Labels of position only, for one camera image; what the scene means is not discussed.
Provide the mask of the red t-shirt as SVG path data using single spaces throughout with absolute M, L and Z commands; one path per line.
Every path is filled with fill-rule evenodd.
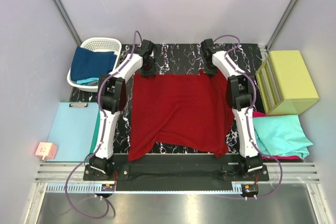
M 130 150 L 135 161 L 155 143 L 180 145 L 221 157 L 229 152 L 226 135 L 234 115 L 226 103 L 227 79 L 198 74 L 135 74 Z

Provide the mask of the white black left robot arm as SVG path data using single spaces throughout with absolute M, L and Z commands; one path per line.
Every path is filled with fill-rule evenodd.
M 143 40 L 116 69 L 100 77 L 97 96 L 99 128 L 89 166 L 103 180 L 113 175 L 113 140 L 118 117 L 127 103 L 126 84 L 138 70 L 144 77 L 156 76 L 154 47 L 153 42 Z

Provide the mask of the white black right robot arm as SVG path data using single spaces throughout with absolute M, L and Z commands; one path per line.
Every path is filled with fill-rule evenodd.
M 201 50 L 205 60 L 204 72 L 214 76 L 220 71 L 227 80 L 226 103 L 232 109 L 239 135 L 238 173 L 242 179 L 250 180 L 263 167 L 253 125 L 253 106 L 256 102 L 253 76 L 235 64 L 228 51 L 211 38 L 201 42 Z

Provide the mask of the white plastic laundry basket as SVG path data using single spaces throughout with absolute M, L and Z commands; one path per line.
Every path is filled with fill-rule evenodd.
M 85 48 L 94 52 L 107 52 L 113 51 L 117 55 L 116 63 L 114 65 L 113 70 L 116 68 L 117 63 L 120 58 L 121 53 L 121 43 L 113 38 L 105 38 L 105 37 L 93 37 L 85 40 L 79 47 Z M 98 86 L 81 86 L 76 84 L 76 81 L 72 81 L 70 78 L 70 70 L 67 75 L 68 84 L 72 87 L 77 88 L 81 91 L 85 92 L 97 92 Z

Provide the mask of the light blue t-shirt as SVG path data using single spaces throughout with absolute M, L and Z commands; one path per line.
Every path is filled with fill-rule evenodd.
M 76 81 L 76 84 L 81 86 L 98 86 L 100 81 L 103 81 L 104 78 L 87 78 Z

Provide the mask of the navy blue t-shirt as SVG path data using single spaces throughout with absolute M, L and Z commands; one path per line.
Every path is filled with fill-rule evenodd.
M 113 70 L 117 55 L 113 51 L 94 52 L 77 47 L 70 68 L 72 81 L 99 78 Z

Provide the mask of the folded magenta t-shirt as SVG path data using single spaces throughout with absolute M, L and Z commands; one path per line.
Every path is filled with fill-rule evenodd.
M 253 117 L 259 118 L 259 117 L 265 117 L 266 115 L 262 112 L 254 111 Z M 275 156 L 278 160 L 287 160 L 287 161 L 298 161 L 301 160 L 299 156 Z

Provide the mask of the yellow drawer box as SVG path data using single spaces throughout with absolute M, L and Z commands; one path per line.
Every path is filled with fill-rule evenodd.
M 298 50 L 269 52 L 256 72 L 265 114 L 300 115 L 319 101 L 304 59 Z

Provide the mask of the green clipboard with paper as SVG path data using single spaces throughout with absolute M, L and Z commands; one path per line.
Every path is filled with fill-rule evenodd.
M 58 147 L 52 162 L 80 162 L 91 153 L 99 114 L 95 102 L 61 102 L 47 141 Z

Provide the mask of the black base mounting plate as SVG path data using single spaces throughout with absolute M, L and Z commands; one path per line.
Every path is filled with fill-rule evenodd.
M 232 190 L 232 182 L 266 182 L 266 167 L 242 176 L 238 172 L 239 155 L 216 158 L 211 154 L 147 154 L 130 162 L 124 154 L 113 157 L 116 177 L 85 166 L 83 179 L 90 182 L 117 183 L 117 192 L 173 193 L 192 191 L 221 192 Z

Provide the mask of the folded turquoise t-shirt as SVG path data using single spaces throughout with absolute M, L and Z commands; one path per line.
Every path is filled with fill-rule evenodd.
M 253 118 L 259 150 L 271 156 L 310 155 L 308 147 L 313 143 L 306 137 L 297 115 L 265 116 Z

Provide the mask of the pink sponge block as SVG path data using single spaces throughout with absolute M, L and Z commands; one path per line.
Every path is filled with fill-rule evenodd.
M 35 151 L 35 156 L 45 159 L 54 159 L 58 151 L 58 146 L 50 142 L 40 142 Z

